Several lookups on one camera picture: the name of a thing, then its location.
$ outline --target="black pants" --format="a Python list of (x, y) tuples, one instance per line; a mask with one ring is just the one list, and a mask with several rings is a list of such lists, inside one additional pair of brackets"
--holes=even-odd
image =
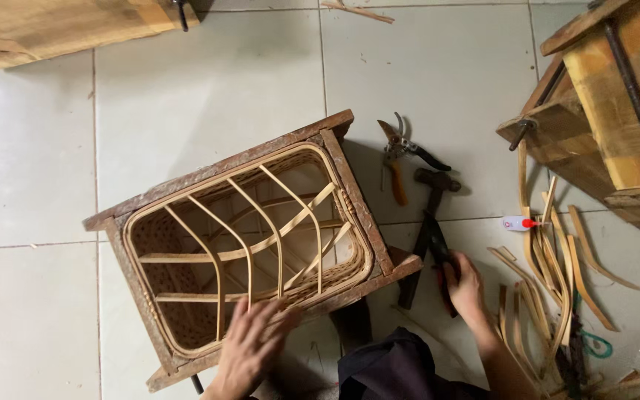
[(340, 400), (482, 400), (488, 392), (434, 373), (429, 347), (398, 327), (385, 340), (351, 351), (338, 362)]

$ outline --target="bamboo basket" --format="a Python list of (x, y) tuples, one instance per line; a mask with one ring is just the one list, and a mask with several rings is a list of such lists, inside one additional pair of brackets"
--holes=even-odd
[(173, 353), (217, 350), (244, 296), (307, 308), (367, 278), (372, 252), (341, 187), (303, 141), (131, 214), (124, 249)]

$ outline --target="orange handle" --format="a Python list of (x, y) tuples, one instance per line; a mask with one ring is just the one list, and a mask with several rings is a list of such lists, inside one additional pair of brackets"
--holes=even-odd
[(389, 169), (392, 170), (392, 193), (394, 194), (394, 199), (400, 206), (406, 206), (409, 204), (409, 200), (407, 199), (407, 194), (404, 192), (402, 174), (401, 170), (399, 170), (399, 163), (397, 160), (392, 161), (389, 165)]

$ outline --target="white bottle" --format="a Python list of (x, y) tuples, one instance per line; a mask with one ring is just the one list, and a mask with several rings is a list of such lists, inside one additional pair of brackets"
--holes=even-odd
[(509, 231), (529, 231), (530, 228), (542, 225), (541, 222), (533, 221), (522, 215), (504, 216), (502, 222), (503, 228)]

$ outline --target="hammer head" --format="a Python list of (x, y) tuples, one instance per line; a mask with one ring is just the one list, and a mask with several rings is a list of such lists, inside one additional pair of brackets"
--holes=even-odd
[(461, 184), (442, 171), (431, 171), (426, 168), (417, 168), (414, 172), (414, 180), (429, 185), (432, 189), (459, 191)]

